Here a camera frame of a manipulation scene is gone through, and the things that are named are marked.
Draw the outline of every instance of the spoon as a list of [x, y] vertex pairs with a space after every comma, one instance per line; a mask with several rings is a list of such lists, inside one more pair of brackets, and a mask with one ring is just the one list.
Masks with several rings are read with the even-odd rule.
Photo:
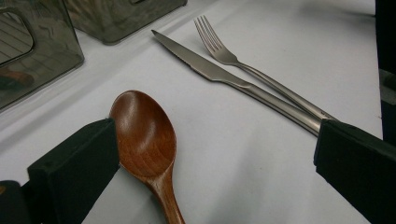
[[151, 97], [126, 91], [113, 103], [120, 164], [146, 184], [161, 203], [168, 223], [184, 223], [172, 186], [176, 135], [169, 118]]

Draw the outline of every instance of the fork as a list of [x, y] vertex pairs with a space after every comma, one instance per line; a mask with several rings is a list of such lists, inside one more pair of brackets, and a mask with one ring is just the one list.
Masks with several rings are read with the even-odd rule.
[[216, 61], [219, 63], [233, 65], [239, 67], [245, 71], [248, 71], [250, 74], [254, 75], [256, 78], [264, 82], [266, 85], [273, 88], [275, 91], [278, 91], [283, 96], [297, 104], [306, 112], [312, 114], [313, 116], [319, 119], [335, 119], [333, 116], [320, 109], [319, 107], [313, 105], [309, 101], [305, 100], [303, 97], [298, 95], [297, 93], [289, 90], [287, 87], [283, 86], [276, 80], [268, 77], [261, 71], [238, 61], [236, 56], [232, 54], [221, 42], [219, 37], [216, 35], [206, 16], [201, 16], [194, 20], [195, 26], [197, 27], [199, 36], [204, 42], [207, 50], [209, 50], [210, 54]]

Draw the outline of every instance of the white tabletop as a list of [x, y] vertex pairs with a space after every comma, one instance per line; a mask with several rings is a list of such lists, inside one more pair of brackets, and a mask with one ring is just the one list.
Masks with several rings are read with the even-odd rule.
[[[382, 137], [374, 14], [374, 0], [190, 0], [116, 46], [77, 32], [85, 63], [0, 114], [0, 179], [24, 184], [31, 163], [107, 118], [122, 92], [138, 90], [163, 107], [177, 133], [174, 188], [187, 223], [368, 223], [315, 172], [313, 134], [200, 77], [150, 30], [217, 63], [192, 21], [206, 15], [242, 62]], [[165, 220], [151, 192], [120, 168], [84, 223]]]

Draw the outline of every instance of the fork handle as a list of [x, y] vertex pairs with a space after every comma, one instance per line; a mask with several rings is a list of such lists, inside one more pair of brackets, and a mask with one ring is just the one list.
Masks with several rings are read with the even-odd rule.
[[218, 80], [225, 84], [228, 84], [237, 90], [253, 97], [254, 99], [262, 102], [265, 105], [273, 108], [275, 111], [279, 112], [283, 116], [291, 119], [296, 122], [313, 135], [318, 136], [321, 120], [316, 117], [311, 116], [310, 114], [305, 113], [304, 111], [290, 105], [271, 93], [260, 89], [252, 83], [246, 82], [240, 78], [235, 77], [233, 80]]
[[319, 118], [319, 119], [334, 119], [337, 120], [335, 117], [331, 116], [324, 110], [320, 109], [319, 107], [313, 105], [309, 101], [305, 100], [303, 97], [295, 93], [294, 91], [289, 90], [287, 87], [284, 85], [280, 84], [276, 80], [272, 79], [271, 77], [268, 77], [261, 71], [247, 65], [244, 63], [237, 63], [237, 67], [250, 72], [253, 74], [255, 77], [257, 77], [259, 80], [273, 88], [274, 90], [278, 91], [281, 93], [283, 96], [297, 104], [298, 106], [301, 107], [301, 109], [305, 110], [306, 112], [312, 114], [313, 116]]

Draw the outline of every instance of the fork head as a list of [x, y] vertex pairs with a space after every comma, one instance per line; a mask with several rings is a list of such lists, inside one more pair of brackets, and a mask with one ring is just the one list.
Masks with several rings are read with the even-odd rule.
[[204, 42], [207, 50], [214, 59], [220, 63], [236, 64], [239, 63], [235, 55], [233, 55], [221, 42], [216, 35], [206, 16], [198, 17], [194, 20], [198, 34]]

